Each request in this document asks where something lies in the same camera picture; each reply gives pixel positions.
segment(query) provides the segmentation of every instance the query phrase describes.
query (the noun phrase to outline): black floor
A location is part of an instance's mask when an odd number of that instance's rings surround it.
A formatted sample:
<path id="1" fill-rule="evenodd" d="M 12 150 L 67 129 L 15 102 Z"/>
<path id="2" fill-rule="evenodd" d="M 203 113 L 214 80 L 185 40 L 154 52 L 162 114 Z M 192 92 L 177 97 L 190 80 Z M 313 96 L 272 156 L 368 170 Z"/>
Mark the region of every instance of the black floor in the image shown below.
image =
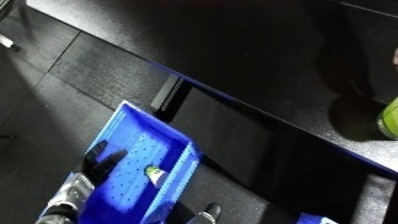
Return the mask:
<path id="1" fill-rule="evenodd" d="M 0 48 L 0 134 L 17 136 L 0 140 L 0 220 L 33 223 L 121 100 L 149 111 L 169 74 L 32 10 L 0 33 L 22 48 Z M 206 154 L 173 220 L 216 201 L 220 223 L 284 223 L 268 200 L 340 223 L 392 223 L 394 178 L 298 129 L 200 89 L 171 125 Z"/>

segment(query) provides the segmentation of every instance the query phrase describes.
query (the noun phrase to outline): blue plastic bin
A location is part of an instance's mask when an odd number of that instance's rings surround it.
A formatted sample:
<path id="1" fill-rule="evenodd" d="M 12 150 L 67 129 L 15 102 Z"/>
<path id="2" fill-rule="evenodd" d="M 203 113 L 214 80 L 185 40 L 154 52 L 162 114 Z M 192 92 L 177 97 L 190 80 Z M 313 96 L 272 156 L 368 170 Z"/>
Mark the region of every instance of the blue plastic bin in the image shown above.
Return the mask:
<path id="1" fill-rule="evenodd" d="M 164 223 L 202 154 L 190 138 L 126 101 L 91 147 L 104 139 L 109 144 L 98 160 L 119 149 L 128 155 L 94 191 L 79 223 Z M 147 165 L 169 172 L 160 189 L 145 175 Z"/>

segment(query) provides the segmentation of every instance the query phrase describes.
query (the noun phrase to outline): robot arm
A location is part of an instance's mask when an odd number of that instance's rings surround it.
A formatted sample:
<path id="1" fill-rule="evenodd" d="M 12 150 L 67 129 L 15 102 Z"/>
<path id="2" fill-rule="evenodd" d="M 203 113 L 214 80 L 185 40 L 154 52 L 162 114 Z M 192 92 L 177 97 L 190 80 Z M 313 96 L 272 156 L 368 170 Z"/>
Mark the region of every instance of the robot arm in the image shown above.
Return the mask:
<path id="1" fill-rule="evenodd" d="M 97 162 L 107 144 L 102 141 L 86 153 L 80 170 L 71 173 L 35 224 L 77 223 L 95 187 L 106 181 L 118 162 L 127 155 L 126 150 L 119 150 Z"/>

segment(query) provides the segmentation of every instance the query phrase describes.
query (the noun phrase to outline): green cup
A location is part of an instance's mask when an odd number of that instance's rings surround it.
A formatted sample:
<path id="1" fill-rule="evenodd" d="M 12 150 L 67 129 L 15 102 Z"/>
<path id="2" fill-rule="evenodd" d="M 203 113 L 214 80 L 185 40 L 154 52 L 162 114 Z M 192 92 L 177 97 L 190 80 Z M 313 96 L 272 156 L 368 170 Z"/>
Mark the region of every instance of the green cup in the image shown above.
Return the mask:
<path id="1" fill-rule="evenodd" d="M 377 126 L 385 136 L 398 140 L 398 97 L 380 113 Z"/>

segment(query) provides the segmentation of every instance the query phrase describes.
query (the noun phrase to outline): small green object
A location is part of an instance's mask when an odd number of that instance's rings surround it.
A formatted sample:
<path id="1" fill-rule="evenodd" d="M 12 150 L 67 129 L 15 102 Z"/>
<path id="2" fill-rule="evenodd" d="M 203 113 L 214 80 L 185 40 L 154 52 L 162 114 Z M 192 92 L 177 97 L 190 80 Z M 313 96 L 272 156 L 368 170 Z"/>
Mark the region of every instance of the small green object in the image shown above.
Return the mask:
<path id="1" fill-rule="evenodd" d="M 377 125 L 385 136 L 398 140 L 398 97 L 379 115 Z"/>
<path id="2" fill-rule="evenodd" d="M 145 167 L 145 175 L 157 188 L 160 188 L 168 177 L 168 173 L 166 171 L 153 165 Z"/>
<path id="3" fill-rule="evenodd" d="M 157 167 L 157 166 L 147 166 L 145 168 L 145 175 L 151 176 L 151 175 L 160 173 L 160 171 L 161 171 L 161 169 L 159 169 L 159 167 Z"/>

